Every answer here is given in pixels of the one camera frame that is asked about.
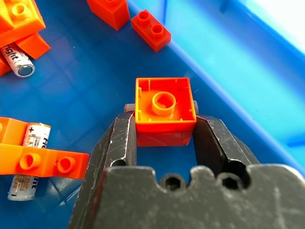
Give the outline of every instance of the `scratched metal surface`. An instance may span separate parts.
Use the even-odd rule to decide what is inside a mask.
[[[108,168],[92,229],[304,227],[305,182],[296,170],[249,165],[247,172],[248,187],[229,189],[209,168],[194,167],[189,186],[171,191],[156,184],[151,168]]]

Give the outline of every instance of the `lego brick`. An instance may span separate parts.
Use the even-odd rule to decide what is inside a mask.
[[[184,146],[196,124],[188,78],[138,78],[135,122],[138,146]]]
[[[0,32],[0,47],[45,28],[34,0],[5,0],[4,4],[6,7],[1,8],[1,22],[4,22],[5,28]]]
[[[0,143],[21,146],[28,123],[0,117]]]
[[[0,33],[10,30],[14,27],[4,0],[0,0]]]
[[[3,57],[2,53],[0,53],[0,77],[8,73],[9,71],[11,71],[11,68],[7,63],[6,59]]]
[[[35,60],[50,50],[50,46],[37,32],[15,42],[22,50],[24,50]]]
[[[90,10],[99,18],[119,30],[129,19],[126,0],[87,0]]]
[[[171,42],[171,34],[147,10],[131,19],[132,28],[157,52]]]
[[[0,175],[84,177],[89,154],[0,143]]]

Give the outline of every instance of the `lego stud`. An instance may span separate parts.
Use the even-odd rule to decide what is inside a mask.
[[[24,20],[31,16],[31,11],[29,8],[27,8],[26,5],[22,3],[14,5],[11,9],[11,12],[19,20]]]
[[[116,6],[119,3],[119,0],[105,0],[108,6]]]
[[[160,24],[156,24],[156,25],[153,25],[151,27],[151,33],[152,33],[152,37],[154,38],[160,38],[163,36],[164,34],[164,28],[162,25]]]
[[[152,111],[159,116],[173,114],[176,105],[176,98],[169,92],[158,92],[152,98]]]
[[[66,156],[58,162],[57,168],[61,173],[69,173],[75,168],[75,164],[73,157]]]
[[[41,158],[38,154],[26,153],[21,157],[19,165],[23,170],[30,170],[32,168],[38,167],[40,161]]]
[[[147,25],[150,22],[150,14],[144,10],[138,14],[138,21],[141,25]]]

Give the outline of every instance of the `white battery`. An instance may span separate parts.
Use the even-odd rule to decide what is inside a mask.
[[[16,76],[25,78],[35,72],[32,61],[16,43],[5,45],[0,48],[0,51]]]
[[[42,123],[29,123],[25,132],[23,146],[46,148],[51,127]],[[8,199],[25,201],[35,198],[38,177],[20,175],[14,176]]]

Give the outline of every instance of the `battery label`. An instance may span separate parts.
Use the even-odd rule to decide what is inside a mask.
[[[50,130],[51,127],[48,125],[29,123],[22,145],[35,148],[46,148]],[[10,187],[8,199],[15,201],[34,199],[37,183],[38,177],[20,174],[15,175]]]

